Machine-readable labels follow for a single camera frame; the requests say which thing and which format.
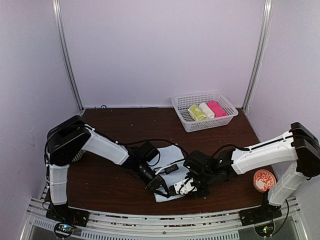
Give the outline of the light blue towel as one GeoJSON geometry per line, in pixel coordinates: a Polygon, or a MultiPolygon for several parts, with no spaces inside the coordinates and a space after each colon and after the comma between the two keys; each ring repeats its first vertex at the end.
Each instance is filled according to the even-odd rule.
{"type": "MultiPolygon", "coordinates": [[[[167,168],[170,164],[173,165],[173,162],[184,158],[182,151],[177,146],[174,146],[174,145],[170,145],[167,147],[160,147],[157,150],[160,153],[160,158],[157,155],[149,163],[150,165],[154,165],[159,160],[159,162],[155,166],[151,167],[153,170],[156,170],[156,172],[159,169],[167,168]]],[[[183,161],[176,162],[178,169],[173,172],[170,172],[169,174],[164,173],[163,170],[160,172],[160,175],[164,178],[165,183],[168,187],[180,182],[181,180],[186,181],[185,177],[187,176],[187,173],[189,172],[189,170],[183,166],[183,163],[184,163],[183,161]]],[[[180,194],[180,195],[170,196],[169,198],[166,198],[157,193],[154,194],[156,203],[173,201],[173,200],[183,198],[184,196],[185,195],[180,194]]]]}

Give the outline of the green patterned towel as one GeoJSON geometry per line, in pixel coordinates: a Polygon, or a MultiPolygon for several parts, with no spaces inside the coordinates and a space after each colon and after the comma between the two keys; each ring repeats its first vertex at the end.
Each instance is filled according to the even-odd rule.
{"type": "Polygon", "coordinates": [[[207,115],[197,105],[192,105],[187,110],[191,118],[196,122],[208,119],[207,115]]]}

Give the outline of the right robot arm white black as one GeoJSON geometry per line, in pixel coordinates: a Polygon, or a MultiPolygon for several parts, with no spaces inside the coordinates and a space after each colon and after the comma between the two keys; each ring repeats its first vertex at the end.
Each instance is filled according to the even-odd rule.
{"type": "Polygon", "coordinates": [[[282,135],[255,145],[229,144],[211,156],[198,150],[191,152],[183,163],[188,169],[186,179],[175,187],[175,192],[205,197],[214,183],[282,162],[291,164],[280,181],[268,190],[267,202],[256,210],[258,219],[266,221],[303,181],[320,174],[320,142],[299,122],[292,123],[291,129],[282,135]]]}

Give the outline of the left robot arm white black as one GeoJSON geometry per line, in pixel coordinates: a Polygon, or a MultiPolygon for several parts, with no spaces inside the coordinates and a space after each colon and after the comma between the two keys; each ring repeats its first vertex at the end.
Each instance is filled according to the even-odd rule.
{"type": "Polygon", "coordinates": [[[71,209],[66,207],[69,167],[88,155],[134,172],[151,192],[169,198],[166,181],[150,166],[159,154],[151,140],[119,143],[86,124],[79,115],[67,119],[49,130],[44,147],[53,215],[61,222],[72,218],[71,209]]]}

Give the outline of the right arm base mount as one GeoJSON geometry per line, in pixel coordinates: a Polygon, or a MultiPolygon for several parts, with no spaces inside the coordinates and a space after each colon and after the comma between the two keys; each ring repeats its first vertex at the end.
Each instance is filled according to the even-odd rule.
{"type": "Polygon", "coordinates": [[[242,226],[255,225],[262,222],[271,221],[282,216],[281,205],[275,206],[264,198],[262,204],[257,207],[239,211],[239,218],[242,226]]]}

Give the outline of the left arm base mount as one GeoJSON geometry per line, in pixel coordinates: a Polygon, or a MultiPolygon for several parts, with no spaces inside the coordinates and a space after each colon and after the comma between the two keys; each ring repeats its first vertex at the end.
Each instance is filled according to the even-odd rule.
{"type": "Polygon", "coordinates": [[[46,218],[68,224],[70,226],[86,227],[90,213],[86,210],[70,208],[67,204],[49,204],[46,218]]]}

